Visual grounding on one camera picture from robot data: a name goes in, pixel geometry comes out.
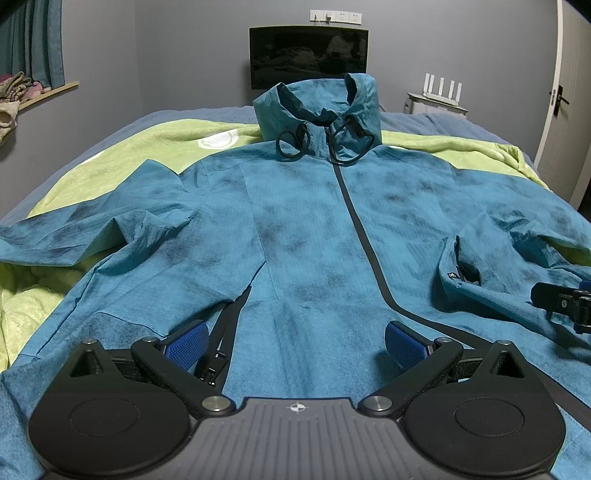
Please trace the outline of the beige patterned cloth bundle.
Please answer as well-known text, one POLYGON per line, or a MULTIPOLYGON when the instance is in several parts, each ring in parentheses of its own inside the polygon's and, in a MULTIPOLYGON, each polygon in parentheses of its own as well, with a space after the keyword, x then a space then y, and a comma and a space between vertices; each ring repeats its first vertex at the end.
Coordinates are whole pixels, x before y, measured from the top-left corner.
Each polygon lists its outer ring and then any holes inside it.
POLYGON ((43 93, 44 87, 23 72, 1 82, 1 144, 4 144, 17 127, 19 108, 43 93))

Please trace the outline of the teal hooded jacket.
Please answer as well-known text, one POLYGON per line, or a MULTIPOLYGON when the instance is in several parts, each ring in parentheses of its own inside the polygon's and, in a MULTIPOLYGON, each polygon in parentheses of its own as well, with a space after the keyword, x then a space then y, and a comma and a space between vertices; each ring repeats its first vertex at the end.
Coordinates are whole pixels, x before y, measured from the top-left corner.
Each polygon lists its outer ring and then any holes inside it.
POLYGON ((277 85, 254 110, 259 142, 180 173, 146 160, 96 199, 2 230, 6 267, 85 270, 1 376, 3 478, 40 477, 26 424, 76 342, 162 337, 240 294, 236 396, 360 399, 394 372, 397 317, 510 339, 589 400, 589 338, 529 300, 538 282, 590 276, 590 226, 567 202, 387 145, 367 75, 277 85))

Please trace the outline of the blue bed sheet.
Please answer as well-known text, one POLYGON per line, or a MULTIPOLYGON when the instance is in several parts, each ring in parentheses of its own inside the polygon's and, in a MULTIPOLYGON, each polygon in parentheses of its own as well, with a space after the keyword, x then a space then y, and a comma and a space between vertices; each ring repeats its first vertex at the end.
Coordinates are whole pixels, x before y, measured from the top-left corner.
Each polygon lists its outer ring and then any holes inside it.
MULTIPOLYGON (((427 113, 411 115, 405 113, 382 112, 380 114, 382 128, 387 131, 398 131, 420 135, 448 135, 474 140, 490 141, 509 144, 502 137, 486 130, 466 117, 447 113, 427 113)), ((105 139, 96 143, 68 164, 53 173, 40 186, 24 197, 11 211, 1 219, 3 225, 10 226, 23 220, 33 207, 49 192, 59 178, 75 166, 90 159, 93 155, 124 139, 137 134, 148 127, 160 123, 197 119, 222 123, 256 124, 256 113, 252 106, 200 108, 194 110, 162 110, 145 115, 132 123, 122 127, 105 139)))

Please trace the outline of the teal window curtain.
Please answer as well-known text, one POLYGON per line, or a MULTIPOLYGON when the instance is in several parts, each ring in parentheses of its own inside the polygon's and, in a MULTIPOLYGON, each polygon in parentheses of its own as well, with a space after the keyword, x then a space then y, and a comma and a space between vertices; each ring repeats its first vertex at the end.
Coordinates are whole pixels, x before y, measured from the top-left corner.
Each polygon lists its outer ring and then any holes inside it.
POLYGON ((65 84, 60 0, 1 1, 1 74, 23 72, 43 87, 65 84))

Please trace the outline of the white wall power strip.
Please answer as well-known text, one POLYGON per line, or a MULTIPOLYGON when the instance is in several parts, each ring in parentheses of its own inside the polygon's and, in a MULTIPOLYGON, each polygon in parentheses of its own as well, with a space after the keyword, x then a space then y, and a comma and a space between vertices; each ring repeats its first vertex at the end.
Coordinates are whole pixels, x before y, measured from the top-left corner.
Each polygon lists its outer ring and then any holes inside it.
POLYGON ((315 23, 325 23, 325 24, 338 23, 338 24, 362 25, 363 24, 363 15, 359 12, 311 9, 310 10, 310 21, 315 22, 315 23))

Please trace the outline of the white wifi router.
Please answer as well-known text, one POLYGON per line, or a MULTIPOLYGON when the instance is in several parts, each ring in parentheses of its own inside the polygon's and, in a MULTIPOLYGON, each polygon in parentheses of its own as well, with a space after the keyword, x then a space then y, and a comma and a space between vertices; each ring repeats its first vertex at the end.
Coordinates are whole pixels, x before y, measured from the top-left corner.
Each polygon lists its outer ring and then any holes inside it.
POLYGON ((436 78, 434 74, 426 72, 421 96, 447 106, 459 107, 463 87, 464 84, 462 82, 454 79, 446 80, 444 77, 436 78))

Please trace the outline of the white door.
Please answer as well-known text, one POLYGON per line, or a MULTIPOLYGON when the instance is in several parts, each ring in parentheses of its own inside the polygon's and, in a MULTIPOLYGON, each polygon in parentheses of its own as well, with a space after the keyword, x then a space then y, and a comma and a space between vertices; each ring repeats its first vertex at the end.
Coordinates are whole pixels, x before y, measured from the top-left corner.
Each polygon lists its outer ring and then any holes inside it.
POLYGON ((590 182, 590 22, 558 1, 554 78, 534 160, 554 193, 579 208, 590 182))

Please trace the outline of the wooden window sill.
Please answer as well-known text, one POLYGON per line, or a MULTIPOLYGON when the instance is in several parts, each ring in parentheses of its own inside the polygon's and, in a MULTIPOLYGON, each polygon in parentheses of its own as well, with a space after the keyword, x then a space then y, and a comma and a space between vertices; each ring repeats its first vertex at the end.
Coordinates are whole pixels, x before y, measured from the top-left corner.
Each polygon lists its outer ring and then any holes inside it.
POLYGON ((19 105, 19 110, 24 111, 24 110, 40 103, 40 102, 48 100, 51 97, 61 95, 62 93, 77 89, 79 87, 79 85, 80 85, 79 81, 73 81, 73 82, 66 83, 63 86, 60 86, 58 88, 48 90, 44 93, 41 93, 40 95, 37 95, 37 96, 27 100, 27 101, 21 102, 19 105))

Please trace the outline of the black monitor screen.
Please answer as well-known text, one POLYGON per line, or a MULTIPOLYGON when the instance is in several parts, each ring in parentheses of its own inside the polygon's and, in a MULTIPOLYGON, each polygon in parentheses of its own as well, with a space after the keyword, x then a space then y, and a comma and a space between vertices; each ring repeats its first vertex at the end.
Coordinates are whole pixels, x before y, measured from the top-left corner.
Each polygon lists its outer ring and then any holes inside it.
POLYGON ((277 83, 342 78, 365 73, 370 34, 365 29, 283 25, 249 29, 249 73, 253 90, 277 83))

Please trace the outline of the light green fleece blanket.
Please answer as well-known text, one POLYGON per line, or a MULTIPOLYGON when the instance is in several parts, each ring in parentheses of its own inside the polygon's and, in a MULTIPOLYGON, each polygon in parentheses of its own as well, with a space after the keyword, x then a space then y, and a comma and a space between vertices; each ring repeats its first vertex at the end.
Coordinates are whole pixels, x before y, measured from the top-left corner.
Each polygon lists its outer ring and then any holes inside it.
MULTIPOLYGON (((113 190, 146 159, 176 173, 213 153, 259 142, 257 124, 185 119, 148 127, 75 166, 59 178, 26 218, 94 199, 113 190)), ((420 135, 382 128, 384 144, 432 153, 459 169, 541 178, 522 150, 511 144, 448 135, 420 135)), ((1 367, 8 369, 88 267, 33 274, 1 267, 1 367)))

